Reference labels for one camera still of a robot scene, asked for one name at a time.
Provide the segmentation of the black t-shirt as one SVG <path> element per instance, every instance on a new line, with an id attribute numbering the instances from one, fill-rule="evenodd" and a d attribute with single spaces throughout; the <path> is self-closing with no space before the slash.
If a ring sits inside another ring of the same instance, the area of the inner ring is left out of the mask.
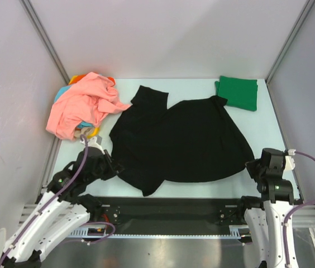
<path id="1" fill-rule="evenodd" d="M 168 94 L 140 86 L 109 136 L 120 178 L 156 192 L 165 181 L 205 183 L 233 176 L 254 160 L 253 151 L 219 96 L 168 107 Z"/>

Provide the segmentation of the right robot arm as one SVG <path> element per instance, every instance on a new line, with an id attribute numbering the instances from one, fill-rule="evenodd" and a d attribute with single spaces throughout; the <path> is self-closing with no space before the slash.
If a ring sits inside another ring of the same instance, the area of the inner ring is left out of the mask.
<path id="1" fill-rule="evenodd" d="M 260 267 L 298 267 L 291 213 L 294 190 L 283 178 L 294 167 L 287 152 L 271 148 L 264 148 L 260 158 L 246 163 L 260 196 L 241 197 L 236 217 L 249 227 Z"/>

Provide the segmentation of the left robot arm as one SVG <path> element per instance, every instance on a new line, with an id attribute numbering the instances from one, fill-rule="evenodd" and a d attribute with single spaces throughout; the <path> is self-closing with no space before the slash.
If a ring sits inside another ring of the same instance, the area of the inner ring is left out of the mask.
<path id="1" fill-rule="evenodd" d="M 87 147 L 56 173 L 38 205 L 7 240 L 0 267 L 40 267 L 48 254 L 76 228 L 98 224 L 104 237 L 115 232 L 99 198 L 86 194 L 89 184 L 108 180 L 123 167 L 108 151 Z"/>

